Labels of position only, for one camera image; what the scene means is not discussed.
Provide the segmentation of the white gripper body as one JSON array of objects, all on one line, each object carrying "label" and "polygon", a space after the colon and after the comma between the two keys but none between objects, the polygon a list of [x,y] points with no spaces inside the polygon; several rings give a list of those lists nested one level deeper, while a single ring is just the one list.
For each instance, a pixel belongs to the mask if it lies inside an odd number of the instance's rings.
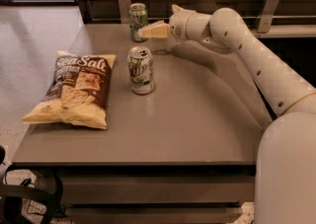
[{"label": "white gripper body", "polygon": [[210,18],[210,15],[193,10],[176,11],[169,19],[171,34],[183,40],[202,41],[211,36]]}]

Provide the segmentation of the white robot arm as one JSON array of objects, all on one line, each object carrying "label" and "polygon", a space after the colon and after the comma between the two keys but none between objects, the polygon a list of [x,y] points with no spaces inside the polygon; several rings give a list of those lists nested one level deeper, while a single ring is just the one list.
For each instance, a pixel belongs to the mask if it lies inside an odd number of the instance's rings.
[{"label": "white robot arm", "polygon": [[201,14],[172,7],[168,23],[141,37],[194,40],[236,53],[276,115],[264,132],[255,176],[255,224],[316,224],[316,90],[248,29],[230,8]]}]

